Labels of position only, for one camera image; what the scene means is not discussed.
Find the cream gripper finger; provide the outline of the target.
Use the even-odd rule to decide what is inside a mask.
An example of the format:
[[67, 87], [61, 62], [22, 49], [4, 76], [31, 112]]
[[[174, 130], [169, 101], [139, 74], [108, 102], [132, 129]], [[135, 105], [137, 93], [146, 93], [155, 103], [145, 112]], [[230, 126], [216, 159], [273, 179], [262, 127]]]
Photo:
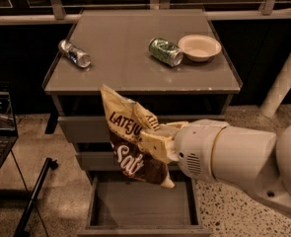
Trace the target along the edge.
[[154, 159], [165, 164], [176, 162], [177, 153], [174, 141], [176, 133], [173, 129], [142, 130], [138, 146]]
[[165, 137], [174, 137], [183, 127], [187, 125], [187, 121], [162, 123], [160, 125], [159, 134]]

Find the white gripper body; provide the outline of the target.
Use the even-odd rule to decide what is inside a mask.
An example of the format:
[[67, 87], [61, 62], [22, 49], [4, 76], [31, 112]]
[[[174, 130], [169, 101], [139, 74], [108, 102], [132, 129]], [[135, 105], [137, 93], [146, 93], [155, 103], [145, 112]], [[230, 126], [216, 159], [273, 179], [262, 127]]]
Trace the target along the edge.
[[215, 141], [228, 127], [225, 121], [200, 119], [190, 122], [175, 136], [179, 168], [188, 177], [206, 183], [216, 181], [211, 167]]

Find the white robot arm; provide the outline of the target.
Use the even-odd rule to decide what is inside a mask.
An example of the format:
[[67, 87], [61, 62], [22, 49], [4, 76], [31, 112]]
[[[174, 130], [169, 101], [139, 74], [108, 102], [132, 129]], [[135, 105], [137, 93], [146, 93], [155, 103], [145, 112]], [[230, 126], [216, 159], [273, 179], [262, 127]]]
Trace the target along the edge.
[[139, 146], [190, 178], [234, 186], [291, 218], [291, 125], [278, 136], [213, 119], [178, 121], [142, 130]]

